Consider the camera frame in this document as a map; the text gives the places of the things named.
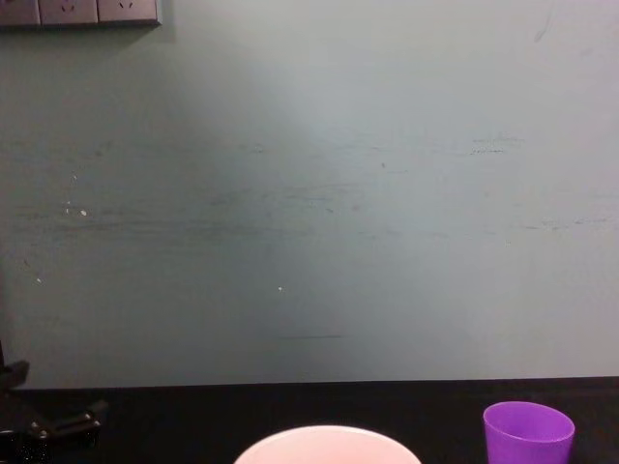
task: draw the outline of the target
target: black table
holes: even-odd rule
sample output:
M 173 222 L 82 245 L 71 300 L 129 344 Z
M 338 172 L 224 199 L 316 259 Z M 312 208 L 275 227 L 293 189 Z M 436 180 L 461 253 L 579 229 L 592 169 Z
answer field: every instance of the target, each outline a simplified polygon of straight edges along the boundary
M 619 463 L 619 378 L 377 382 L 82 391 L 21 391 L 50 416 L 104 398 L 99 448 L 57 464 L 232 464 L 286 428 L 343 424 L 409 447 L 424 464 L 486 461 L 481 415 L 502 400 L 556 407 L 576 424 L 572 464 Z

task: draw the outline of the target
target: light blue wall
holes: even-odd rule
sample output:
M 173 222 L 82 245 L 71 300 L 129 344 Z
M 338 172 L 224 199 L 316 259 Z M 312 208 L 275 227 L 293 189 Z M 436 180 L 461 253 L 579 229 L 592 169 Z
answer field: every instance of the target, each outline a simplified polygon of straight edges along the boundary
M 619 4 L 165 9 L 0 38 L 30 387 L 619 374 Z

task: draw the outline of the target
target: purple cup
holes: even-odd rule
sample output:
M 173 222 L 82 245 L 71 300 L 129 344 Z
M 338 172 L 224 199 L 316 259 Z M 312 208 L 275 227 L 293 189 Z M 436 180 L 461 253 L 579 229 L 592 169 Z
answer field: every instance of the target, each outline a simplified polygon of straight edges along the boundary
M 489 464 L 567 464 L 575 434 L 570 418 L 542 404 L 510 401 L 484 411 Z

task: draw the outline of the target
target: wall socket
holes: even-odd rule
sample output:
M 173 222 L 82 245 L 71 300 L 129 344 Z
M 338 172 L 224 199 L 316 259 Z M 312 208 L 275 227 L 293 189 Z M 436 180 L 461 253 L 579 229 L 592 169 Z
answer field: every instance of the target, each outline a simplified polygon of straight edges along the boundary
M 0 26 L 37 26 L 40 23 L 37 0 L 0 0 Z
M 160 15 L 157 0 L 99 0 L 100 22 L 159 24 Z
M 92 24 L 99 21 L 97 0 L 39 0 L 41 24 Z

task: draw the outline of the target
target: plastic cup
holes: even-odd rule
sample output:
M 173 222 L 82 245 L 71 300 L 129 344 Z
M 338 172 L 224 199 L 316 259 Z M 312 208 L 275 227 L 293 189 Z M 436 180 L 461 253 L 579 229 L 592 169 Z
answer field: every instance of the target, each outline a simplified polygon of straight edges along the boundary
M 484 411 L 489 464 L 567 464 L 575 426 L 542 404 L 511 401 Z
M 400 443 L 360 428 L 294 428 L 256 443 L 236 464 L 421 464 Z

